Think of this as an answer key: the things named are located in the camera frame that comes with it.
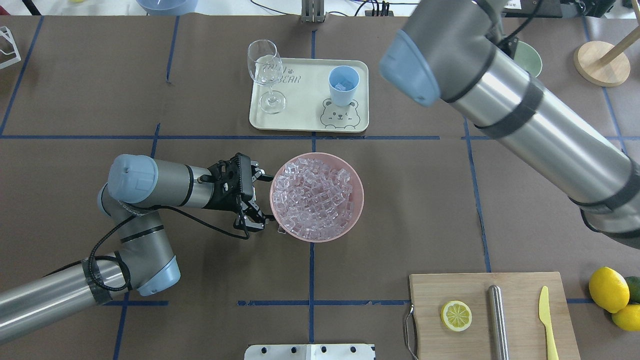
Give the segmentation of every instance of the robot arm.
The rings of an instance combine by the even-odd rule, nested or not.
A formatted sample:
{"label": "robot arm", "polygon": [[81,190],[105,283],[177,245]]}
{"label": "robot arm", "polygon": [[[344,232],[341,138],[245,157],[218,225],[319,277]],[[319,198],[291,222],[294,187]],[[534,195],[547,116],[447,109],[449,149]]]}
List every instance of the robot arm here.
{"label": "robot arm", "polygon": [[245,234],[260,231],[273,217],[255,203],[253,182],[272,179],[239,153],[209,168],[117,157],[98,206],[118,224],[120,249],[0,293],[0,344],[127,291],[147,296],[173,286],[180,270],[156,210],[170,205],[233,211],[234,227]]}
{"label": "robot arm", "polygon": [[485,37],[506,3],[421,1],[382,76],[423,106],[448,102],[564,191],[591,230],[640,249],[640,167]]}

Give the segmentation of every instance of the yellow knife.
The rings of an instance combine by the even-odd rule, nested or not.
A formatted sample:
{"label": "yellow knife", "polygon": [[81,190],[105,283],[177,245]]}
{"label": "yellow knife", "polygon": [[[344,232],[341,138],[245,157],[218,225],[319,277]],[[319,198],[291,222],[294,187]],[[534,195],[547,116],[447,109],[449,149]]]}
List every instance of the yellow knife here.
{"label": "yellow knife", "polygon": [[551,328],[551,312],[549,310],[549,288],[542,287],[540,291],[540,301],[538,302],[538,316],[540,321],[545,324],[547,330],[547,360],[558,360],[558,351],[556,349],[556,341],[554,340],[554,331]]}

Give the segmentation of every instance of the wooden cutting board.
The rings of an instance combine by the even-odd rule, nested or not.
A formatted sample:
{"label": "wooden cutting board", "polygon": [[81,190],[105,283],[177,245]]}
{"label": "wooden cutting board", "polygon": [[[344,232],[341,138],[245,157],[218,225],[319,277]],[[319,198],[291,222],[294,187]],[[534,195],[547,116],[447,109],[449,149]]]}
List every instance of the wooden cutting board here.
{"label": "wooden cutting board", "polygon": [[[560,273],[413,274],[409,280],[420,360],[496,359],[487,291],[493,284],[502,289],[511,359],[547,358],[545,327],[538,318],[544,285],[549,288],[558,356],[580,359]],[[442,306],[451,300],[460,300],[471,309],[472,323],[465,331],[451,331],[440,321]]]}

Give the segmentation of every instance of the blue bowl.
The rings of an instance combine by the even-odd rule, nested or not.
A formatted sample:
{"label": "blue bowl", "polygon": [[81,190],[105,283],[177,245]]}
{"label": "blue bowl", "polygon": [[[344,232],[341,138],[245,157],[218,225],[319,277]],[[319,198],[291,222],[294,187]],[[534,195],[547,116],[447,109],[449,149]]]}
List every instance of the blue bowl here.
{"label": "blue bowl", "polygon": [[149,15],[184,15],[196,10],[198,0],[136,0]]}

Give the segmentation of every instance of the cutting board handle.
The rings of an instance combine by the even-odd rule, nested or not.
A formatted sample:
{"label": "cutting board handle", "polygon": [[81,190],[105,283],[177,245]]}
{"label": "cutting board handle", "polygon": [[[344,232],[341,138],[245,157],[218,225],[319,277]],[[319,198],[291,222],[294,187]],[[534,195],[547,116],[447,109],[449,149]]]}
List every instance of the cutting board handle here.
{"label": "cutting board handle", "polygon": [[409,318],[413,319],[413,333],[415,335],[414,340],[416,344],[418,343],[417,329],[415,328],[415,317],[413,317],[414,309],[415,308],[413,304],[411,304],[411,308],[409,308],[409,312],[407,313],[406,318],[404,318],[404,344],[406,345],[407,350],[409,350],[409,352],[411,353],[411,356],[413,356],[413,360],[418,360],[418,357],[411,349],[411,345],[409,345]]}

